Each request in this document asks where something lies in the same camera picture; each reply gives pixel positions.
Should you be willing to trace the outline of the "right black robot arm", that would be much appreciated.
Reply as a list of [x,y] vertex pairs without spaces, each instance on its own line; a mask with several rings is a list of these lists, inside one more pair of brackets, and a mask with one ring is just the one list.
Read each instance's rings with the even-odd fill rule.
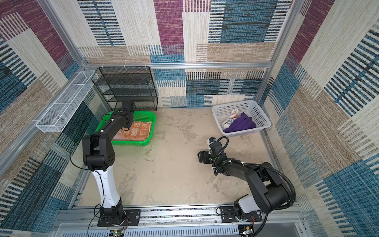
[[200,163],[212,165],[216,176],[221,173],[247,182],[251,194],[234,202],[232,217],[237,221],[247,221],[257,211],[269,214],[274,210],[287,209],[296,200],[292,182],[269,163],[248,164],[232,158],[218,162],[206,151],[200,151],[197,156]]

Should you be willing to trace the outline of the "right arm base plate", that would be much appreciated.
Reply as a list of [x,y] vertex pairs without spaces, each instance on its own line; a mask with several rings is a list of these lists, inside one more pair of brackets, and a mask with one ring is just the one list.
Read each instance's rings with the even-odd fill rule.
[[222,223],[232,222],[261,222],[263,217],[257,211],[244,213],[235,206],[219,206],[216,208],[216,214],[222,218]]

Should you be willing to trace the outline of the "orange patterned towel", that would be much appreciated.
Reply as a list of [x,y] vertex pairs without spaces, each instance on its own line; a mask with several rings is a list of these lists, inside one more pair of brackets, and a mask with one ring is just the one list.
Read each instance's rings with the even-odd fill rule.
[[152,122],[134,121],[129,130],[122,128],[119,131],[127,135],[128,141],[145,141],[150,136],[151,129]]

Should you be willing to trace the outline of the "purple towel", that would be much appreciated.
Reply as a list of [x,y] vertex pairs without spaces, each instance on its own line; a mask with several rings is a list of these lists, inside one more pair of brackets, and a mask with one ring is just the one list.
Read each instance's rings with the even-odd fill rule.
[[241,113],[240,117],[236,118],[228,128],[224,129],[225,133],[237,132],[256,128],[257,125],[252,121],[252,118],[245,113]]

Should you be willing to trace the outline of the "pink towel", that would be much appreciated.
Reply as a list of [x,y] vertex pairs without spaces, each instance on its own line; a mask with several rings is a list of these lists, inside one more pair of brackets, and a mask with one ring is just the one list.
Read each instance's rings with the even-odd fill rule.
[[124,141],[127,140],[127,135],[123,131],[118,131],[113,138],[114,141]]

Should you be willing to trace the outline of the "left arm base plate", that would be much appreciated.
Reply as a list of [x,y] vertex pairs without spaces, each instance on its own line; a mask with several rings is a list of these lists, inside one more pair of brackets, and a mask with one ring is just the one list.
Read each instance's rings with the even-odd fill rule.
[[126,227],[138,226],[140,221],[140,209],[126,209],[121,220],[116,220],[110,217],[100,217],[97,227]]

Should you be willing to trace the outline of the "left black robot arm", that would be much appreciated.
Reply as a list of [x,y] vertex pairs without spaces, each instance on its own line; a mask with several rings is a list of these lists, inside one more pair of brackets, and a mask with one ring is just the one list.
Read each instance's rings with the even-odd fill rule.
[[114,182],[112,140],[121,129],[131,128],[135,108],[134,102],[123,101],[97,132],[83,139],[83,162],[95,177],[101,199],[99,227],[120,226],[127,220]]

